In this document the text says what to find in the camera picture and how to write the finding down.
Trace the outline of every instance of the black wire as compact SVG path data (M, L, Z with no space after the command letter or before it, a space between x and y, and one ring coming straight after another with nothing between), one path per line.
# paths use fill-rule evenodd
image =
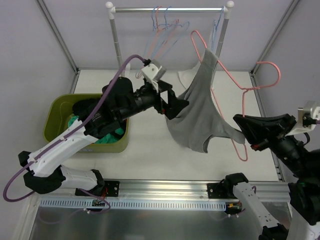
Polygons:
M303 144L303 146L305 146L305 145L307 145L308 143L310 143L310 136L309 136L309 134L308 134L307 132L304 132L303 134L304 134L305 137L306 137L306 143Z

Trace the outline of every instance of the white table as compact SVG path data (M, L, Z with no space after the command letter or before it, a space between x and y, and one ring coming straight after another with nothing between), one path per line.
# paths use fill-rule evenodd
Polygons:
M75 93L101 93L115 75L115 70L81 70ZM248 72L231 72L244 87L252 87ZM133 89L143 84L131 71ZM178 73L168 71L162 80L173 85L178 96L184 91ZM218 71L214 89L226 121L238 128L232 117L242 112L242 91L229 77ZM255 93L246 94L246 115L260 116ZM250 181L278 181L274 161L269 150L253 151L249 144L248 161L238 159L230 139L213 138L208 154L181 147L171 137L165 117L153 108L130 118L129 144L122 153L77 153L65 162L79 170L97 169L108 179L143 180L208 180L216 181L226 175L242 172ZM244 157L242 145L238 146Z

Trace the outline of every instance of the gray panel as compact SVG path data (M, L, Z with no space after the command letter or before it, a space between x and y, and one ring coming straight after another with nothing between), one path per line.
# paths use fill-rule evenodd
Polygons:
M46 4L80 68L116 69L117 58L105 3L107 0L46 0ZM220 7L227 0L117 0L118 7ZM230 70L250 70L264 49L273 30L280 21L291 0L241 0L229 21L221 59ZM190 32L199 30L208 41L213 18L218 13L168 13L169 22L179 18L190 21L188 33L183 36L164 58L169 69L187 69L197 62L190 40ZM150 13L118 13L115 23L123 58L143 54L152 30Z
M320 101L319 8L318 0L301 1L266 57L266 60L276 63L282 72L277 86L260 90L267 116L288 113L297 117L298 108L308 100ZM277 73L271 66L261 66L256 80L265 85L276 77ZM316 127L310 137L307 149L319 148L320 127ZM285 175L287 181L296 179L289 171Z
M0 1L0 189L21 168L18 153L35 151L52 101L68 93L73 71L34 0ZM9 197L28 193L22 177ZM0 198L0 239L11 239L24 202Z
M271 214L287 228L288 205L265 203ZM74 209L40 207L41 217L56 221L68 217ZM239 218L225 218L224 212L179 210L110 210L106 214L80 212L62 224L47 225L35 221L30 240L256 240L259 230L244 212Z

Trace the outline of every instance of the white pipe connector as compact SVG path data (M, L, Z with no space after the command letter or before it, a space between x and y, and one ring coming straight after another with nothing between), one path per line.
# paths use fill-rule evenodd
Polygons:
M230 19L232 8L235 6L234 1L228 1L224 8L224 19Z
M114 7L114 4L110 1L107 1L105 3L105 7L108 11L108 17L110 20L115 19L114 13L116 12L116 7Z

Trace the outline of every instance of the clothing rack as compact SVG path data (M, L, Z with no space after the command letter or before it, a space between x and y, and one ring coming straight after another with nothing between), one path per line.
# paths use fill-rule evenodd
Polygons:
M220 57L220 53L222 50L222 45L224 43L228 22L230 19L232 8L234 7L235 3L233 1L228 1L224 7L162 7L157 9L159 13L220 13L223 11L223 23L221 28L221 33L219 37L219 41L216 47L215 55ZM106 9L108 12L108 17L110 20L110 26L113 36L115 54L118 61L119 68L123 64L119 41L118 41L118 34L116 29L115 23L115 14L116 13L152 13L154 8L151 7L115 7L112 2L108 1L106 4Z

